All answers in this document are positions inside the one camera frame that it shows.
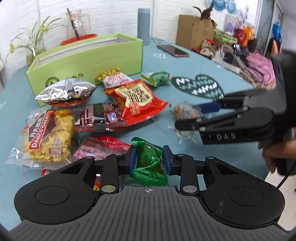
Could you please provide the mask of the person's right hand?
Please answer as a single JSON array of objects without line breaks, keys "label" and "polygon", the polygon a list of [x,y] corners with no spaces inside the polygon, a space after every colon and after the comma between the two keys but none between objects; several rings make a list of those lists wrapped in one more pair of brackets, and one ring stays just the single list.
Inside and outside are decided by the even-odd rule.
[{"label": "person's right hand", "polygon": [[271,173],[276,170],[276,164],[274,159],[294,159],[296,158],[296,142],[289,141],[279,144],[275,144],[269,147],[265,147],[263,142],[258,143],[258,149],[262,150],[262,156],[265,160],[266,166],[269,168]]}]

